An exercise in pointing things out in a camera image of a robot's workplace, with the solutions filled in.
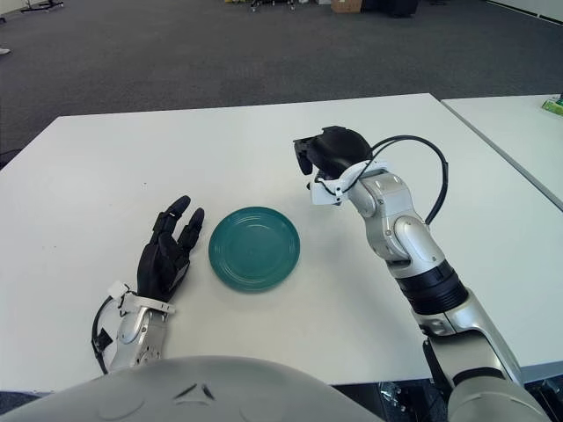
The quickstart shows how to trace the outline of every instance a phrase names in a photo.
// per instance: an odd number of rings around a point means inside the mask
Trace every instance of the floor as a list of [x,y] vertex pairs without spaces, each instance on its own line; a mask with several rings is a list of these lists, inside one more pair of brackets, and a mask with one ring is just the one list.
[[61,115],[561,90],[563,25],[480,0],[414,18],[223,0],[67,0],[0,24],[0,152]]

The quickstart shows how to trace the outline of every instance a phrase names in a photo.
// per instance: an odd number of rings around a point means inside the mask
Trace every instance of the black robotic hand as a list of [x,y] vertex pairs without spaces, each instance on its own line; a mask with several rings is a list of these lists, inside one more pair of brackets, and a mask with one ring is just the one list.
[[168,302],[182,283],[190,265],[190,251],[197,243],[204,212],[197,208],[190,222],[179,235],[178,242],[172,237],[176,222],[190,204],[182,196],[158,214],[152,237],[144,247],[137,269],[137,294],[161,302]]

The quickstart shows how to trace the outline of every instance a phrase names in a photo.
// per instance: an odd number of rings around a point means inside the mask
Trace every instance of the white bracket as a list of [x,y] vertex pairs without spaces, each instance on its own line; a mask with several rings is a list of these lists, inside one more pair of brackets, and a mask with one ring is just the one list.
[[114,300],[121,299],[119,308],[123,312],[136,312],[140,308],[154,309],[164,312],[165,314],[173,314],[176,312],[176,308],[170,303],[134,295],[129,287],[119,280],[115,281],[107,291]]
[[[313,166],[313,172],[311,174],[311,200],[315,205],[327,205],[327,204],[340,204],[345,200],[348,200],[347,189],[354,183],[355,178],[363,171],[365,166],[369,163],[369,160],[361,161],[350,167],[348,167],[339,178],[334,180],[324,180],[319,178],[316,180],[318,169]],[[385,161],[374,161],[366,169],[365,173],[377,171],[377,170],[388,170],[387,163]]]

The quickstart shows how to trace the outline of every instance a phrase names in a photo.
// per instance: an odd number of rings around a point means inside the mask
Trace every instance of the teal plate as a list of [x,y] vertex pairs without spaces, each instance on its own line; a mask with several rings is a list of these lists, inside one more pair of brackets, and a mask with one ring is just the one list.
[[284,215],[265,207],[226,216],[209,240],[209,261],[229,287],[262,292],[277,286],[296,266],[299,235]]

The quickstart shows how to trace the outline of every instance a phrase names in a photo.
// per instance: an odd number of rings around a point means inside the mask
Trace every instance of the table surface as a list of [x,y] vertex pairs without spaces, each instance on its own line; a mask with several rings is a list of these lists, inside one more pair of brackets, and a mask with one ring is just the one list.
[[[450,191],[432,224],[436,241],[522,365],[563,360],[563,214],[417,94],[55,120],[0,173],[0,389],[57,390],[100,374],[93,315],[114,280],[135,285],[157,213],[184,193],[189,210],[207,214],[166,357],[250,356],[328,383],[428,377],[423,337],[362,218],[350,203],[313,206],[305,189],[292,141],[337,124],[369,143],[411,134],[442,149]],[[382,158],[426,215],[440,187],[433,153],[402,142]],[[301,237],[293,273],[256,295],[227,288],[208,260],[213,229],[248,206],[279,210]]]
[[563,117],[541,108],[552,97],[460,98],[443,103],[563,210]]

